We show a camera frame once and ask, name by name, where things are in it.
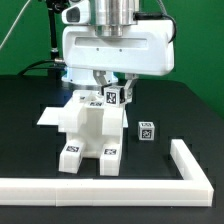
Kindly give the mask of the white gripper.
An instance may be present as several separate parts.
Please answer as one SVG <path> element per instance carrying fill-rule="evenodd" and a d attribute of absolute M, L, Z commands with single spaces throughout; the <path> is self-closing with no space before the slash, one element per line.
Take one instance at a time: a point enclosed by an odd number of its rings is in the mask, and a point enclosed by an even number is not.
<path fill-rule="evenodd" d="M 105 71 L 126 73 L 125 99 L 131 102 L 137 74 L 162 76 L 174 68 L 173 30 L 170 20 L 139 21 L 124 27 L 121 37 L 98 37 L 92 26 L 67 26 L 64 61 L 68 67 L 94 70 L 101 95 L 111 86 Z"/>

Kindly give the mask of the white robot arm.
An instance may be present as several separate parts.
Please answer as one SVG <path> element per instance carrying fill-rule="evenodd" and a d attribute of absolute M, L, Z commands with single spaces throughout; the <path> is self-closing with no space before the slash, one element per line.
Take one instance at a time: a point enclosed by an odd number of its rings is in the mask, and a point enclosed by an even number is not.
<path fill-rule="evenodd" d="M 91 70 L 101 86 L 105 73 L 123 73 L 127 102 L 140 75 L 163 76 L 174 68 L 175 20 L 141 12 L 137 0 L 70 0 L 62 21 L 65 64 Z"/>

